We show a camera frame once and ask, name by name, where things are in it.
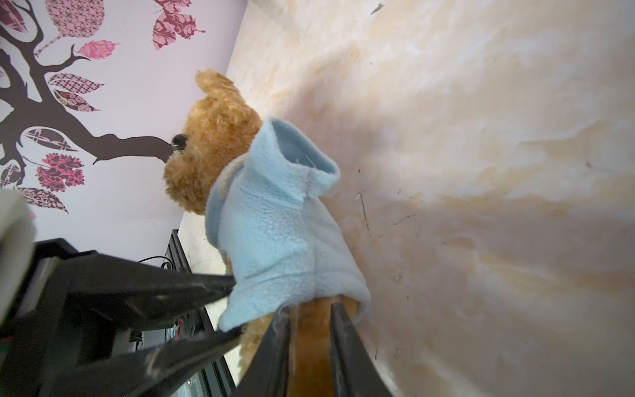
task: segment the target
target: teddy bear's ear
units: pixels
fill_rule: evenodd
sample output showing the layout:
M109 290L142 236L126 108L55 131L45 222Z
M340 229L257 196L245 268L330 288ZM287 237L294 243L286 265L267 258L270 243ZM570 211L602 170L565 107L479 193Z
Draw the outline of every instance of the teddy bear's ear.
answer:
M212 99L244 103L244 99L240 95L240 91L234 86L234 83L212 69L198 71L196 73L196 84Z

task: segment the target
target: white blurry object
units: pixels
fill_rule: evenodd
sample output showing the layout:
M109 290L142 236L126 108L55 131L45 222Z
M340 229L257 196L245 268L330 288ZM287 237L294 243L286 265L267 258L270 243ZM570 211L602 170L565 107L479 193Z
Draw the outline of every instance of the white blurry object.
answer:
M29 268L34 236L22 194L0 189L0 324Z

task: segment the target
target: butterfly decal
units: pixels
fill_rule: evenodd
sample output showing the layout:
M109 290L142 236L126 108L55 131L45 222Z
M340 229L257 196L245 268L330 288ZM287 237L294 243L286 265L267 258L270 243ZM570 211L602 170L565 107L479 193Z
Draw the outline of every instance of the butterfly decal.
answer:
M195 32L205 33L196 27L196 19L192 15L181 14L181 9L189 7L191 0L154 0L161 6L154 28L152 30L152 42L154 48L159 50L163 46L174 43L177 35L184 39L190 39Z

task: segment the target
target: light blue shirt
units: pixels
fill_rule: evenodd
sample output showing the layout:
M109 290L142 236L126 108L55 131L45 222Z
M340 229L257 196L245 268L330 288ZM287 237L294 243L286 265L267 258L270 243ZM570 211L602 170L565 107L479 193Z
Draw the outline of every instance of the light blue shirt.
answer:
M225 167L205 214L208 241L232 261L236 286L219 328L285 304L345 295L370 305L370 292L342 232L319 196L340 178L333 160L297 127L268 119L246 159Z

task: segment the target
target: plush toy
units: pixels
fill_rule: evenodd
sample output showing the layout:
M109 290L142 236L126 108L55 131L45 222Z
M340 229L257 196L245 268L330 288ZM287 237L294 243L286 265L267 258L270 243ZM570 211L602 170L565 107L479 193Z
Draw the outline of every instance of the plush toy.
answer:
M243 326L241 375L273 313L293 305L288 396L332 396L330 306L359 320L370 293L342 234L318 196L337 165L283 120L261 121L234 84L215 71L196 75L196 102L166 164L166 192L205 214L208 241L236 286L219 327Z

